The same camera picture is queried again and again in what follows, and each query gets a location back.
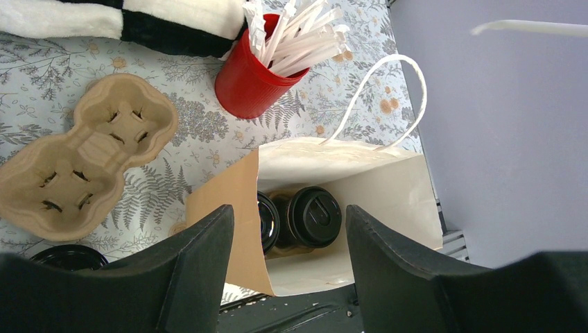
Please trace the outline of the brown paper bag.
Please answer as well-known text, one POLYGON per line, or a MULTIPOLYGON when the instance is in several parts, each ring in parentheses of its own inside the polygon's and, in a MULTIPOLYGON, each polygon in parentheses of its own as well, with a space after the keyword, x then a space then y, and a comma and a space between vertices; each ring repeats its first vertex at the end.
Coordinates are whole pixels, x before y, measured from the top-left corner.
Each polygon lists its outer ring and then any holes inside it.
POLYGON ((402 148, 400 139, 379 146, 332 135, 263 144, 187 197, 187 225, 221 205, 234 211, 225 281, 272 296, 327 291, 354 282, 345 227, 349 205, 362 207, 428 248, 443 245, 426 159, 402 148), (325 248, 277 244, 264 255, 257 192, 292 196, 314 186, 326 189, 340 205, 343 220, 336 240, 325 248))

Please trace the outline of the black paper coffee cup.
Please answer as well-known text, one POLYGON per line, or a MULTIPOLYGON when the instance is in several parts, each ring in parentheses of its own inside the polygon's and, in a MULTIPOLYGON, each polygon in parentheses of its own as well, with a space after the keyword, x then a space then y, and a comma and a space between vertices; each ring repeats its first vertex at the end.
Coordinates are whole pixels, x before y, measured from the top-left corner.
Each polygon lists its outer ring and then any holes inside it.
POLYGON ((266 255, 275 246, 279 236, 279 212, 275 204, 264 193, 257 192, 257 205, 261 224, 261 245, 266 255))

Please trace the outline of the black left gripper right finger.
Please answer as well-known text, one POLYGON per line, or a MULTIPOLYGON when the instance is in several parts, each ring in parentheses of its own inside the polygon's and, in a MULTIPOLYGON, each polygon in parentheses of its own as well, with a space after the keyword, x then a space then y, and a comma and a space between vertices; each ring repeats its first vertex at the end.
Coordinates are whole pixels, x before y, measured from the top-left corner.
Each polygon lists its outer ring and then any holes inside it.
POLYGON ((587 254, 539 252, 500 268, 443 255, 346 209, 366 332, 586 332, 587 254))

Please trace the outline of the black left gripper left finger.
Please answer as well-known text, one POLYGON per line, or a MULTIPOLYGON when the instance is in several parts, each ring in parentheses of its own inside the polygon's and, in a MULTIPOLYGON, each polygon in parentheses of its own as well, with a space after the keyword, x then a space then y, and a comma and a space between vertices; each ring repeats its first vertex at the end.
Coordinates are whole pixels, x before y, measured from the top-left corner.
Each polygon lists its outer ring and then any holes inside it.
POLYGON ((2 332, 215 332, 234 234, 221 205, 98 270, 1 255, 2 332))

